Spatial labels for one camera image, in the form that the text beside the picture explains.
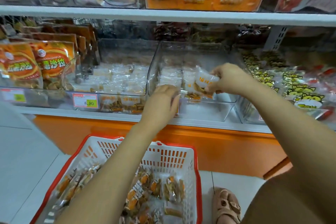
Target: beige sandal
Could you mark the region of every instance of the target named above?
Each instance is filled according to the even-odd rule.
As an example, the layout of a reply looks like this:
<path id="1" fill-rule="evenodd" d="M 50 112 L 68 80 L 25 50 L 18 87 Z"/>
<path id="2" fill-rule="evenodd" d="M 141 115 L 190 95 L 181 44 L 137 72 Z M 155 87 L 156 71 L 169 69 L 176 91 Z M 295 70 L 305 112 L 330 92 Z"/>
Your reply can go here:
<path id="1" fill-rule="evenodd" d="M 237 224 L 240 223 L 240 213 L 241 208 L 237 203 L 229 201 L 229 196 L 235 197 L 235 195 L 228 189 L 217 188 L 215 190 L 215 195 L 212 200 L 212 223 L 217 224 L 217 221 L 220 216 L 228 215 L 230 216 Z"/>

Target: left hand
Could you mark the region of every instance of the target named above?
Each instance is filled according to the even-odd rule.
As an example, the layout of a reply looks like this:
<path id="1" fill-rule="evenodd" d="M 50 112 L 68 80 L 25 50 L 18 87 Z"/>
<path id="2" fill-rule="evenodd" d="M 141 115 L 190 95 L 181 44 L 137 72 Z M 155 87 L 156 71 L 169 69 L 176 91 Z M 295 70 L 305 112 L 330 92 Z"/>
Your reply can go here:
<path id="1" fill-rule="evenodd" d="M 157 134 L 175 116 L 180 99 L 178 93 L 179 89 L 172 85 L 157 87 L 145 104 L 139 125 Z"/>

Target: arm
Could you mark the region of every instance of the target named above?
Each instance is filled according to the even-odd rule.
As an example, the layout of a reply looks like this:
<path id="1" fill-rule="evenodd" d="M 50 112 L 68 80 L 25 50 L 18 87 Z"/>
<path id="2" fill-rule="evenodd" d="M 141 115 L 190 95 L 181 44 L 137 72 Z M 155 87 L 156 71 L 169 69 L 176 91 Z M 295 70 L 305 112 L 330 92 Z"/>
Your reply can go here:
<path id="1" fill-rule="evenodd" d="M 336 133 L 259 83 L 236 65 L 224 64 L 213 73 L 221 80 L 206 91 L 242 95 L 259 111 L 298 172 L 310 195 L 334 202 L 336 193 Z"/>
<path id="2" fill-rule="evenodd" d="M 156 134 L 174 117 L 177 88 L 157 87 L 135 124 L 113 155 L 55 224 L 118 223 L 135 172 Z"/>

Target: green price sticker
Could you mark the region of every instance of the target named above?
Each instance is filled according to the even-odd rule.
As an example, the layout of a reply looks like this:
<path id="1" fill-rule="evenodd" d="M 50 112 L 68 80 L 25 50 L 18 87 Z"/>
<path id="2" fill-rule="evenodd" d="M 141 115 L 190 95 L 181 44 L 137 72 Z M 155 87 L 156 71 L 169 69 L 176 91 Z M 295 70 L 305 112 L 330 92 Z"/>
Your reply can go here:
<path id="1" fill-rule="evenodd" d="M 24 94 L 14 94 L 14 99 L 17 102 L 26 102 L 26 98 Z"/>
<path id="2" fill-rule="evenodd" d="M 86 100 L 84 102 L 84 105 L 86 105 L 87 107 L 96 107 L 98 108 L 98 105 L 97 105 L 97 100 Z"/>

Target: shopping basket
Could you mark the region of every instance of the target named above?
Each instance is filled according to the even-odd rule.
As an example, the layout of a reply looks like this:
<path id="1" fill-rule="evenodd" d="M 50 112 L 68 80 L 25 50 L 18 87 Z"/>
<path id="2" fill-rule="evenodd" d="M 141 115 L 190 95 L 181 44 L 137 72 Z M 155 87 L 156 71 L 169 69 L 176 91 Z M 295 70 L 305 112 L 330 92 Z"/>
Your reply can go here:
<path id="1" fill-rule="evenodd" d="M 65 175 L 69 175 L 76 168 L 90 168 L 97 162 L 104 163 L 118 148 L 123 139 L 123 137 L 109 138 L 88 135 L 56 176 L 30 224 L 44 222 L 48 210 L 57 200 L 55 196 L 57 193 L 54 193 L 54 190 Z M 194 148 L 177 144 L 163 144 L 159 141 L 152 142 L 146 150 L 141 164 L 144 167 L 151 167 L 154 172 L 176 173 L 182 176 L 185 187 L 184 223 L 202 223 L 201 178 Z"/>

